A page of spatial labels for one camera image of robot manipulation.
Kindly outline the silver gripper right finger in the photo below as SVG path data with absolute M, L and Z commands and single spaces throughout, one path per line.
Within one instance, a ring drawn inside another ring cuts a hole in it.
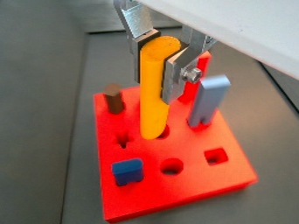
M 164 62 L 161 99 L 167 104 L 183 95 L 188 67 L 216 42 L 214 37 L 190 26 L 181 27 L 181 49 Z

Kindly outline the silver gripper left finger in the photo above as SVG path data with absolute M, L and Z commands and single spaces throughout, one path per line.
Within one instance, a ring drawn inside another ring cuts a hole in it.
M 153 28 L 148 8 L 136 0 L 113 0 L 116 14 L 125 28 L 129 51 L 135 60 L 135 81 L 140 82 L 140 50 L 147 42 L 161 36 Z

